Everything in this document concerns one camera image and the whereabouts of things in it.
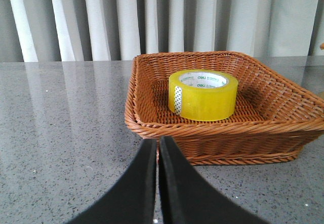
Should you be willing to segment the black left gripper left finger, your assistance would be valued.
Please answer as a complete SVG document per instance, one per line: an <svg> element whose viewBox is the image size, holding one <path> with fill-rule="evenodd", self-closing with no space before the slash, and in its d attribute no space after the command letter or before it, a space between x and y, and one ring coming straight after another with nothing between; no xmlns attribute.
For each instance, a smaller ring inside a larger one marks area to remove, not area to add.
<svg viewBox="0 0 324 224"><path fill-rule="evenodd" d="M114 186L69 223L153 223L156 149L156 140L142 140L137 155Z"/></svg>

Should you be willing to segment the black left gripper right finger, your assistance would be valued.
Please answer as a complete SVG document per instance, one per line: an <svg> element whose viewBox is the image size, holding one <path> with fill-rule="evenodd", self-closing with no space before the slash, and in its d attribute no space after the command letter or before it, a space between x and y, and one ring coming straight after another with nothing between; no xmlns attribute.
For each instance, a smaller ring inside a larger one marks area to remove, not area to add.
<svg viewBox="0 0 324 224"><path fill-rule="evenodd" d="M170 136L159 144L159 191L164 223L265 223L214 189Z"/></svg>

